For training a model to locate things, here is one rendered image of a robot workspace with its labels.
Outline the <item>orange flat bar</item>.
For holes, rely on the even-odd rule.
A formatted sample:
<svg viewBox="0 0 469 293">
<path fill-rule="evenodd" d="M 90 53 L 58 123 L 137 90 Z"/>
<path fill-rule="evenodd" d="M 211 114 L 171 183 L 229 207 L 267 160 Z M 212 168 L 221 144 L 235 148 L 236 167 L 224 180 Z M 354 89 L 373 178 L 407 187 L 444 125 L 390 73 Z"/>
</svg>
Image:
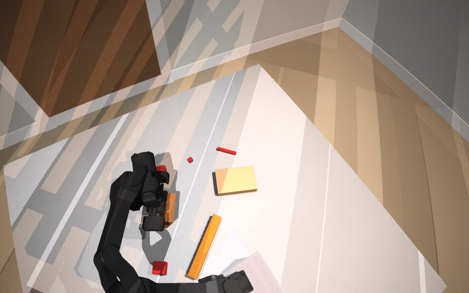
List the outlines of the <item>orange flat bar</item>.
<svg viewBox="0 0 469 293">
<path fill-rule="evenodd" d="M 193 264 L 188 273 L 188 276 L 190 276 L 191 278 L 195 278 L 195 279 L 198 278 L 200 274 L 200 270 L 206 259 L 207 253 L 210 250 L 210 245 L 219 227 L 220 220 L 221 220 L 220 216 L 215 215 L 215 214 L 212 216 L 210 224 L 208 225 L 208 228 L 205 232 L 203 241 L 201 242 L 201 245 L 199 246 L 199 250 L 194 258 Z"/>
</svg>

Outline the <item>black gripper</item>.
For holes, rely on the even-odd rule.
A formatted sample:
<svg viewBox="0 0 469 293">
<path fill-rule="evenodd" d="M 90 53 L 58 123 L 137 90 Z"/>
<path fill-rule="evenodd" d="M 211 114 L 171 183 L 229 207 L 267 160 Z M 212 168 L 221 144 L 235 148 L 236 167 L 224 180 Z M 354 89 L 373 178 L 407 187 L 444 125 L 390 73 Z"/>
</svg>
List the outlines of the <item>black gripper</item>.
<svg viewBox="0 0 469 293">
<path fill-rule="evenodd" d="M 169 183 L 169 173 L 167 171 L 157 171 L 154 175 L 154 178 L 158 181 L 161 187 L 160 197 L 154 201 L 147 202 L 150 208 L 147 208 L 148 216 L 143 217 L 142 229 L 145 231 L 160 231 L 164 230 L 164 217 L 157 216 L 157 213 L 165 213 L 167 211 L 166 207 L 168 191 L 163 190 L 164 184 L 168 185 Z"/>
</svg>

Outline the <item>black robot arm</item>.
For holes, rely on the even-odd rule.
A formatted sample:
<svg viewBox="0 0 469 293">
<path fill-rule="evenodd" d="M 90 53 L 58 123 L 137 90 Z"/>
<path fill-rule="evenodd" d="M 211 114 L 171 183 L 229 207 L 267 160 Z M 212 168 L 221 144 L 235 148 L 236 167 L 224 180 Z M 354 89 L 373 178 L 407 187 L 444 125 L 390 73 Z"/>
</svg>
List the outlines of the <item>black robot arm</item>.
<svg viewBox="0 0 469 293">
<path fill-rule="evenodd" d="M 139 211 L 147 202 L 160 197 L 161 187 L 154 178 L 157 173 L 152 152 L 131 156 L 133 171 L 124 171 L 111 185 L 110 210 L 103 228 L 94 265 L 99 272 L 105 293 L 248 293 L 254 288 L 244 270 L 227 278 L 210 275 L 198 282 L 163 283 L 139 277 L 122 257 L 121 242 L 129 210 Z M 141 201 L 142 198 L 142 201 Z M 118 278 L 117 278 L 117 277 Z M 118 281 L 118 279 L 120 281 Z"/>
</svg>

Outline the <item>light orange flat block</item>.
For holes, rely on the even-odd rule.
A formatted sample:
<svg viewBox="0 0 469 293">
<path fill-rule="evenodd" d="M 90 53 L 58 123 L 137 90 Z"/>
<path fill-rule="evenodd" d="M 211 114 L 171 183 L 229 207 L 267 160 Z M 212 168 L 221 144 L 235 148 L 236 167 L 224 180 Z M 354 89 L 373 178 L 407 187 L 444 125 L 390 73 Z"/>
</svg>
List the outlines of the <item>light orange flat block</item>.
<svg viewBox="0 0 469 293">
<path fill-rule="evenodd" d="M 258 189 L 253 166 L 216 169 L 215 178 L 218 196 L 256 192 Z"/>
</svg>

